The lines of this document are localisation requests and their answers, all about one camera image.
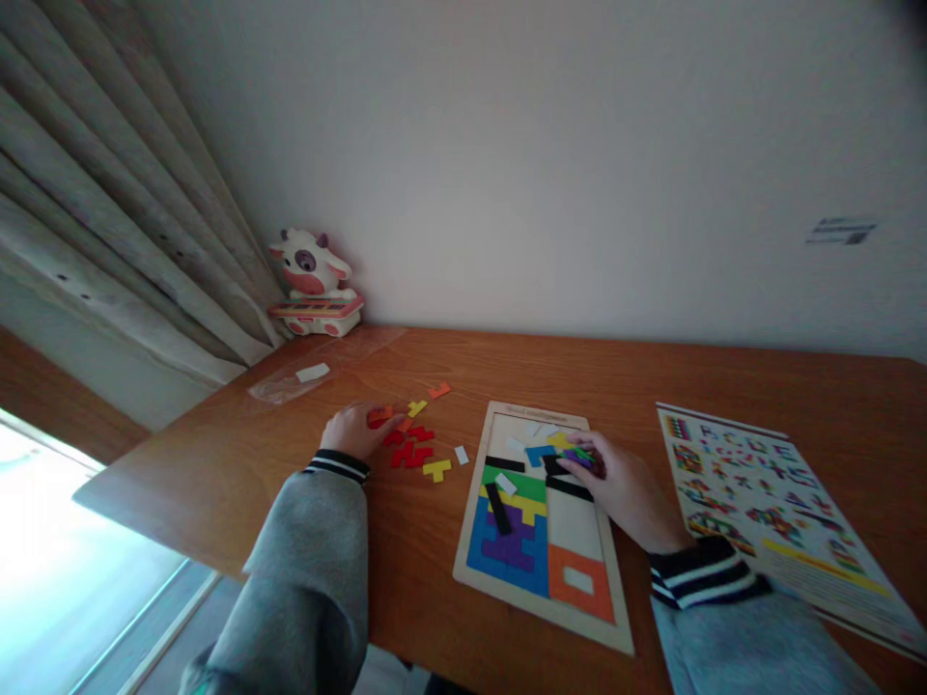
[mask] purple puzzle piece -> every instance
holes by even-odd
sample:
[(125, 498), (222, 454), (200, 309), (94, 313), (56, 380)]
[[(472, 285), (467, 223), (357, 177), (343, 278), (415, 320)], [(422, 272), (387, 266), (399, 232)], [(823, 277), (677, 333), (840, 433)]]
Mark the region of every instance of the purple puzzle piece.
[(579, 465), (581, 465), (581, 466), (583, 466), (583, 467), (585, 467), (585, 468), (592, 468), (592, 461), (589, 460), (589, 459), (584, 459), (582, 456), (580, 456), (579, 454), (577, 454), (577, 453), (576, 453), (576, 449), (567, 449), (567, 450), (563, 453), (563, 455), (564, 455), (567, 459), (569, 459), (569, 460), (571, 460), (571, 461), (575, 461), (576, 463), (578, 463)]
[[(534, 540), (534, 526), (528, 526), (521, 520), (521, 510), (519, 508), (510, 507), (509, 505), (502, 505), (502, 507), (509, 517), (512, 533), (507, 536), (499, 536), (496, 530), (496, 540), (483, 541), (483, 546), (480, 549), (483, 555), (488, 558), (498, 560), (517, 570), (533, 572), (534, 558), (524, 554), (521, 542)], [(488, 521), (489, 525), (495, 529), (495, 516), (489, 514)]]

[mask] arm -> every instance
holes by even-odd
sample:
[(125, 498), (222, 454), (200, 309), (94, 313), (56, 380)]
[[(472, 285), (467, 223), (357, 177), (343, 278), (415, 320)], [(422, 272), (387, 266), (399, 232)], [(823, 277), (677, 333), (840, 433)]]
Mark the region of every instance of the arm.
[(690, 537), (642, 459), (597, 432), (568, 439), (599, 452), (605, 478), (560, 464), (650, 557), (651, 601), (677, 695), (879, 692), (806, 603), (775, 592), (727, 540)]
[(367, 651), (363, 459), (401, 421), (370, 430), (372, 408), (338, 413), (307, 468), (283, 485), (232, 615), (187, 668), (181, 693), (351, 692)]

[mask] yellow puzzle piece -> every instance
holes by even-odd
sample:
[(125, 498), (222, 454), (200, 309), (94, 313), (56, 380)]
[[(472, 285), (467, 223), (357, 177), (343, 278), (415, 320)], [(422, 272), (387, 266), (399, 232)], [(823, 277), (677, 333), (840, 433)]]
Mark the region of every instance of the yellow puzzle piece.
[(425, 475), (432, 476), (432, 482), (434, 483), (443, 483), (444, 482), (444, 471), (451, 469), (451, 461), (434, 461), (432, 463), (426, 463), (422, 466), (422, 473)]
[[(488, 497), (486, 493), (486, 486), (480, 486), (480, 497)], [(504, 492), (499, 491), (499, 499), (502, 500), (502, 504), (507, 504), (510, 507), (517, 507), (521, 510), (521, 523), (528, 526), (534, 526), (534, 515), (540, 514), (541, 516), (548, 515), (548, 506), (544, 502), (538, 502), (537, 500), (528, 499), (527, 497), (521, 497), (516, 494), (514, 497)]]
[(416, 417), (426, 405), (428, 405), (428, 401), (419, 401), (418, 403), (412, 401), (412, 403), (408, 405), (408, 416)]
[(567, 435), (563, 432), (558, 432), (554, 436), (548, 437), (548, 444), (557, 449), (573, 449), (575, 446), (567, 441)]

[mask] cow plush toy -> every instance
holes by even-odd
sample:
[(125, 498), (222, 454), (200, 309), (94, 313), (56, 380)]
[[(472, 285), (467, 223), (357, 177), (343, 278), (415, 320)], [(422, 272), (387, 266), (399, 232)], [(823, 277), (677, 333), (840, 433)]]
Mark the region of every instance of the cow plush toy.
[(298, 306), (317, 305), (311, 302), (281, 304), (271, 309), (272, 316), (283, 319), (296, 335), (327, 333), (344, 336), (360, 322), (363, 297), (351, 289), (340, 290), (338, 283), (351, 277), (351, 267), (328, 249), (328, 235), (314, 235), (307, 230), (291, 227), (281, 230), (283, 241), (269, 247), (270, 255), (283, 264), (283, 276), (293, 287), (291, 299), (327, 300), (327, 308), (305, 310)]

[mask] clear plastic bag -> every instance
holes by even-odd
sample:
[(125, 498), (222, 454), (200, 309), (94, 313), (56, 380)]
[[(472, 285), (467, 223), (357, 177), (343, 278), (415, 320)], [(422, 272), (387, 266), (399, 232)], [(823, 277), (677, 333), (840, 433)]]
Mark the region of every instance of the clear plastic bag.
[[(343, 369), (362, 362), (405, 333), (404, 328), (392, 326), (358, 326), (344, 338), (324, 341), (310, 352), (300, 355), (286, 367), (258, 381), (248, 389), (248, 394), (264, 403), (288, 403), (335, 378)], [(308, 381), (300, 381), (296, 376), (297, 372), (319, 364), (328, 366), (328, 374)]]

